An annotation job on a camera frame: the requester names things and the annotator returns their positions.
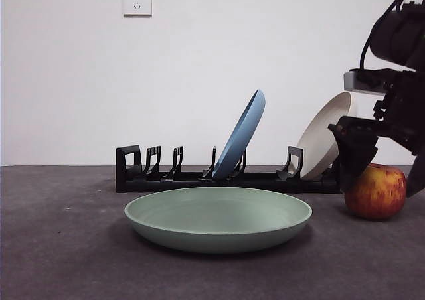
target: plate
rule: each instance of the plate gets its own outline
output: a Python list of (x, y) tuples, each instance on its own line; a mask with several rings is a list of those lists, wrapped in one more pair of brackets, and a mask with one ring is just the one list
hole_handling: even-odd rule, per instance
[[(297, 144), (304, 150), (301, 179), (316, 180), (338, 157), (337, 142), (328, 130), (328, 125), (338, 123), (341, 116), (356, 115), (357, 107), (349, 92), (336, 95), (319, 111)], [(298, 158), (294, 157), (288, 171), (293, 173), (297, 165)]]
[(214, 167), (213, 179), (225, 179), (233, 172), (260, 123), (265, 106), (266, 98), (261, 90), (257, 90), (242, 113)]
[(130, 202), (125, 210), (146, 239), (207, 254), (251, 252), (293, 238), (311, 216), (295, 197), (251, 188), (168, 190)]

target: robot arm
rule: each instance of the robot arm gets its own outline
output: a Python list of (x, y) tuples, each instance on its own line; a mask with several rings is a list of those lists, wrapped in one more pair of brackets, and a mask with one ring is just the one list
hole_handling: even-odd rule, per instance
[[(403, 1), (395, 0), (375, 23), (360, 68), (344, 75), (345, 90), (385, 97), (375, 104), (375, 120), (342, 117), (329, 126), (339, 147), (342, 191), (350, 189), (371, 162), (378, 137), (389, 137), (416, 155), (408, 196), (425, 188), (425, 1)], [(414, 71), (364, 69), (369, 45), (376, 57)]]

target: blue plate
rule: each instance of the blue plate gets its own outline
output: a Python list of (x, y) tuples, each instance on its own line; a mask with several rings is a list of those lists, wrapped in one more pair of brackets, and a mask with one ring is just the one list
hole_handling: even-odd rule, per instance
[(244, 113), (236, 124), (226, 147), (221, 153), (212, 172), (213, 179), (225, 179), (233, 172), (236, 164), (248, 146), (266, 106), (266, 98), (257, 90), (246, 106)]

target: black cable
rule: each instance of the black cable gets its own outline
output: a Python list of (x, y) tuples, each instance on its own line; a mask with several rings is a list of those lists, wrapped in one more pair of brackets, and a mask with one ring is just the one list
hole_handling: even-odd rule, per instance
[(363, 51), (361, 52), (361, 57), (360, 57), (361, 70), (365, 68), (365, 57), (366, 57), (367, 49), (369, 48), (369, 45), (371, 43), (371, 39), (375, 33), (375, 30), (377, 29), (378, 26), (381, 25), (381, 23), (384, 21), (386, 16), (388, 16), (388, 14), (394, 9), (394, 7), (398, 9), (397, 11), (400, 11), (400, 7), (403, 1), (404, 0), (394, 0), (394, 2), (390, 5), (390, 7), (388, 7), (388, 9), (384, 12), (384, 14), (378, 19), (378, 21), (373, 26), (371, 33), (369, 34), (369, 37), (366, 40), (365, 46), (363, 47)]

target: white plate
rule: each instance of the white plate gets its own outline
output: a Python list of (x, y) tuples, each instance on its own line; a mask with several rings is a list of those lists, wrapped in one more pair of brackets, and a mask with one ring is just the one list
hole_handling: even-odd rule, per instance
[[(338, 123), (341, 116), (356, 115), (357, 107), (349, 92), (336, 95), (319, 111), (297, 144), (297, 147), (304, 150), (301, 179), (314, 181), (338, 157), (337, 142), (328, 130), (328, 125)], [(297, 165), (298, 158), (294, 157), (288, 171), (293, 173)]]

